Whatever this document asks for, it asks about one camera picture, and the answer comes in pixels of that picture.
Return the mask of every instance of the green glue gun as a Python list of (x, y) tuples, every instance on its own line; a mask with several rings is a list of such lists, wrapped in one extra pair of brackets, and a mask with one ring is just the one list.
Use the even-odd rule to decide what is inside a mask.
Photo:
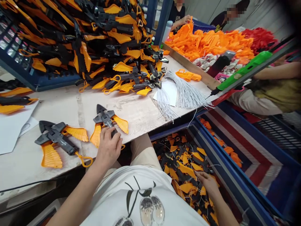
[(257, 67), (258, 65), (262, 64), (266, 60), (268, 60), (273, 54), (269, 51), (263, 51), (260, 52), (256, 57), (254, 57), (246, 66), (239, 69), (237, 72), (235, 72), (233, 75), (231, 75), (229, 78), (227, 78), (224, 82), (222, 82), (215, 90), (213, 90), (210, 94), (216, 95), (219, 92), (223, 91), (233, 83), (235, 83), (238, 79), (245, 76), (248, 72), (252, 71), (253, 68)]

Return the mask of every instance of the white bottle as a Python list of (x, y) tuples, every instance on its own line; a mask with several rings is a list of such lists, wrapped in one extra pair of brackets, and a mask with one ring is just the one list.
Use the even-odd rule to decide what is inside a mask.
[(167, 21), (162, 42), (166, 42), (167, 38), (169, 37), (169, 33), (172, 28), (172, 25), (173, 25), (173, 22), (171, 20)]

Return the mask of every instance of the white paper sheet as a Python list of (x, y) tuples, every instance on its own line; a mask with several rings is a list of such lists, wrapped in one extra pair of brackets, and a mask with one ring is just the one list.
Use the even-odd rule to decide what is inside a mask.
[(30, 116), (29, 120), (22, 127), (19, 137), (31, 130), (37, 124), (39, 124), (39, 122), (34, 117)]
[(0, 114), (0, 154), (13, 151), (22, 127), (30, 118), (39, 101), (25, 106), (20, 112), (12, 115)]
[[(171, 106), (176, 106), (176, 102), (177, 102), (177, 86), (174, 82), (170, 81), (170, 80), (165, 80), (164, 82), (162, 82), (162, 89), (165, 90), (165, 92), (167, 93), (167, 96), (169, 98), (169, 105)], [(157, 92), (154, 95), (154, 100), (157, 100)]]

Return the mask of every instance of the tabletop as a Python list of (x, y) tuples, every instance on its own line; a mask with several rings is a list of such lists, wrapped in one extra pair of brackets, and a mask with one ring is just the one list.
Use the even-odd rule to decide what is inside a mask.
[[(183, 68), (171, 56), (167, 56), (169, 64), (168, 70), (178, 71)], [(201, 81), (191, 84), (199, 89), (204, 96), (209, 96), (211, 90)], [(68, 86), (59, 89), (48, 90), (30, 94), (31, 98), (39, 98), (39, 103), (32, 116), (36, 120), (45, 120), (53, 123), (64, 122), (72, 127), (86, 128), (88, 137), (94, 131), (96, 117), (96, 105), (101, 104), (108, 110), (114, 110), (115, 114), (127, 120), (129, 123), (129, 133), (125, 134), (116, 126), (121, 133), (123, 143), (148, 133), (164, 124), (168, 123), (164, 117), (158, 118), (159, 110), (156, 101), (153, 99), (156, 88), (147, 96), (140, 96), (136, 93), (119, 94), (117, 91), (105, 95), (100, 90), (87, 88), (80, 93), (78, 87)], [(182, 109), (172, 107), (178, 116), (183, 116), (195, 109)], [(41, 161), (43, 151), (34, 141), (41, 135), (39, 126), (22, 135), (11, 153), (0, 155), (0, 191), (40, 180), (48, 180), (61, 175), (79, 165), (81, 161), (77, 156), (69, 156), (62, 149), (57, 148), (63, 162), (63, 168), (52, 169), (43, 168)], [(70, 138), (80, 148), (79, 154), (83, 156), (96, 157), (97, 148), (90, 142), (82, 142), (74, 137)], [(32, 186), (4, 192), (0, 195), (0, 203), (20, 194)]]

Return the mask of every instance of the dark bottle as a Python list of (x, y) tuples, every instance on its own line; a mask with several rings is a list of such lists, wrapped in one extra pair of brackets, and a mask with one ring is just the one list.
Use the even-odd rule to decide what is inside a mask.
[(218, 73), (220, 73), (225, 66), (229, 66), (231, 63), (232, 58), (235, 56), (235, 52), (227, 50), (225, 53), (223, 53), (217, 61), (210, 67), (210, 69), (207, 71), (207, 73), (211, 77), (217, 76)]

